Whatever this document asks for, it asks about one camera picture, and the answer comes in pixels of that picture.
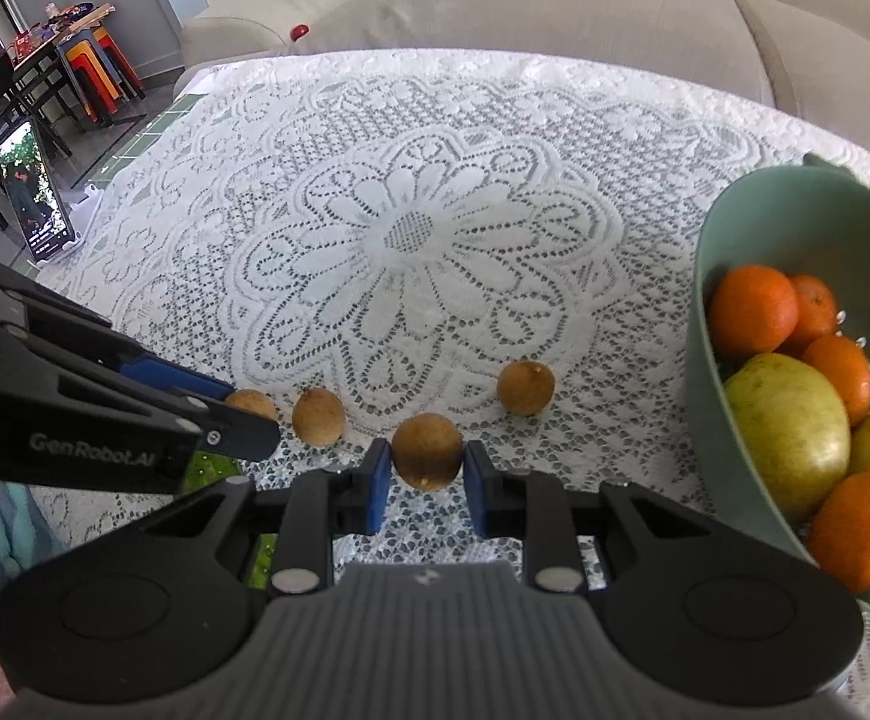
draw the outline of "fruit basket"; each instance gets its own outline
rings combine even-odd
[[[706,327],[706,306],[730,269],[760,263],[814,274],[837,295],[850,338],[870,358],[870,190],[846,170],[806,165],[756,170],[712,205],[699,238],[688,328],[688,426],[718,516],[811,560],[772,502],[734,424]],[[859,596],[870,611],[870,590]]]

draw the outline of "green object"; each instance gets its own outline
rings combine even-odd
[[[230,476],[238,476],[242,469],[237,461],[224,455],[212,455],[208,452],[196,452],[185,471],[179,497],[189,495],[195,490],[201,490],[215,482],[220,482]],[[259,537],[259,547],[256,549],[254,564],[249,572],[247,584],[256,590],[264,590],[268,583],[268,573],[272,567],[272,556],[275,555],[277,536],[264,535]]]
[[[707,337],[705,307],[730,269],[774,266],[832,288],[841,329],[866,338],[870,359],[870,190],[812,155],[812,167],[768,167],[731,184],[712,205],[695,255],[688,325],[688,427],[718,516],[744,533],[811,560],[771,501],[731,417]],[[870,611],[870,591],[860,596]]]

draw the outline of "phone screen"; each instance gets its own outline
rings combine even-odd
[[[47,260],[75,240],[64,206],[48,175],[38,133],[26,119],[0,146],[5,190],[35,261]]]

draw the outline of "dark floor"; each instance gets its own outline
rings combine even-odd
[[[59,153],[52,160],[51,169],[58,188],[72,189],[85,183],[131,136],[141,132],[148,122],[168,108],[172,93],[172,85],[147,89],[145,100],[133,100],[120,106],[115,120],[123,124],[112,124],[104,129],[83,122],[87,132],[81,133],[71,119],[59,121],[59,135],[71,148],[72,156]]]

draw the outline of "beige sofa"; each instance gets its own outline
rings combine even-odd
[[[297,23],[311,31],[292,44]],[[733,92],[870,149],[870,0],[225,0],[188,67],[243,55],[480,47],[637,67]]]

